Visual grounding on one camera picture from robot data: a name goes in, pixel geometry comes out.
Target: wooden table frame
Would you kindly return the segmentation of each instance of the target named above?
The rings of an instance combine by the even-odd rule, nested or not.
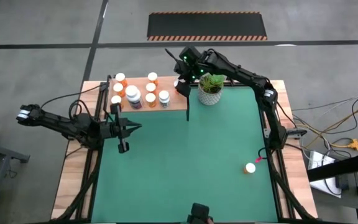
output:
[[[287,91],[285,89],[283,80],[272,80],[273,86],[278,92],[278,102],[283,107],[285,113],[292,118],[291,108],[288,101]],[[101,81],[89,81],[84,82],[82,91],[89,90],[100,85]],[[101,97],[101,93],[105,86],[101,88],[96,88],[87,93],[81,94],[80,99],[83,100],[90,112],[92,114],[96,111],[97,102],[102,100],[109,102],[107,98],[108,92],[105,93],[105,97]],[[99,115],[101,119],[104,119],[103,108],[98,108],[99,112],[96,114]],[[291,121],[283,114],[281,110],[278,110],[278,115],[280,117],[281,124],[286,128],[293,128]],[[299,146],[297,140],[288,139],[287,143]],[[79,148],[79,144],[76,141],[70,141],[67,147],[67,154]],[[60,177],[60,183],[58,186],[55,203],[53,206],[51,218],[59,217],[66,208],[71,204],[73,199],[76,197],[77,193],[80,191],[81,185],[83,185],[86,176],[89,176],[90,172],[94,169],[96,160],[101,156],[98,155],[97,151],[87,151],[87,149],[80,149],[78,152],[70,155],[65,159],[62,169],[62,174]],[[302,204],[302,206],[314,217],[317,217],[317,211],[314,204],[313,196],[311,193],[308,176],[306,173],[306,167],[303,163],[302,152],[294,149],[289,146],[285,146],[281,151],[275,152],[273,154],[274,165],[276,169],[281,173],[287,176],[287,181],[290,187],[290,190]],[[283,161],[283,165],[280,166],[279,160]],[[291,206],[287,204],[286,196],[279,186],[277,186],[279,204],[281,205],[281,213],[283,218],[292,218],[291,215]],[[75,213],[71,218],[79,217],[91,217],[93,203],[90,203],[91,195],[94,196],[95,188],[91,186],[87,191],[82,210],[80,213]],[[299,214],[294,213],[294,218],[299,218]]]

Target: green plant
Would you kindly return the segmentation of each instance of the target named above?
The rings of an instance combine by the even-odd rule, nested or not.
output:
[[[207,73],[201,77],[200,86],[206,93],[218,93],[223,88],[224,79],[224,75],[211,75]]]

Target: white flower pot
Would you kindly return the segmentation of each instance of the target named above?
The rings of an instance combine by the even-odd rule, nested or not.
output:
[[[214,94],[206,93],[201,88],[200,84],[198,84],[198,99],[204,105],[214,105],[221,99],[222,93],[223,88],[221,88],[221,91]]]

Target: white bottle cap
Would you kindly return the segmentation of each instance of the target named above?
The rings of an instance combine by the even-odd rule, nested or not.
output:
[[[124,86],[121,83],[116,83],[112,87],[112,89],[116,92],[122,91],[124,89]]]
[[[165,100],[169,99],[169,92],[162,90],[158,96],[160,97],[160,100],[165,101]]]
[[[146,85],[146,90],[147,91],[154,91],[155,90],[155,84],[154,83],[148,83]]]
[[[146,101],[148,103],[153,103],[155,101],[155,95],[153,93],[148,93],[146,95]]]
[[[147,78],[150,80],[150,81],[154,81],[157,79],[157,74],[155,72],[150,72],[149,75],[147,76]]]
[[[247,163],[246,170],[247,170],[248,173],[251,174],[251,173],[255,172],[256,167],[255,167],[255,165],[253,163],[250,162],[250,163]]]
[[[125,75],[123,73],[117,73],[116,80],[121,82],[125,79]]]
[[[128,97],[134,97],[136,96],[138,92],[138,89],[136,88],[136,86],[134,85],[129,85],[126,89],[125,89],[125,94],[128,96]]]
[[[120,96],[113,96],[111,98],[111,103],[121,103],[121,97]]]

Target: pill bottle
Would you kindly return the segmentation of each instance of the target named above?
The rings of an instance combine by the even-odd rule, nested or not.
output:
[[[155,72],[150,72],[147,78],[151,83],[154,83],[156,86],[158,85],[157,74]]]
[[[115,104],[115,103],[120,103],[121,104],[121,97],[120,96],[113,96],[111,98],[111,103]]]
[[[128,82],[125,79],[125,75],[123,73],[118,73],[116,75],[117,82],[121,83],[124,87],[128,86]]]
[[[124,86],[121,83],[114,84],[112,89],[117,93],[117,95],[121,97],[125,96]]]
[[[141,109],[142,108],[142,97],[140,91],[134,85],[129,85],[125,89],[126,98],[134,109]]]
[[[256,167],[253,163],[247,163],[247,165],[244,167],[244,173],[245,174],[253,174],[256,170]]]
[[[155,99],[156,97],[153,93],[148,93],[146,95],[146,102],[149,105],[149,107],[153,108],[157,104]]]
[[[160,94],[158,94],[160,98],[160,104],[163,108],[167,108],[169,106],[169,92],[162,90]]]
[[[148,83],[146,85],[146,90],[149,92],[149,93],[153,93],[156,95],[156,92],[157,92],[157,87],[155,86],[154,83]]]

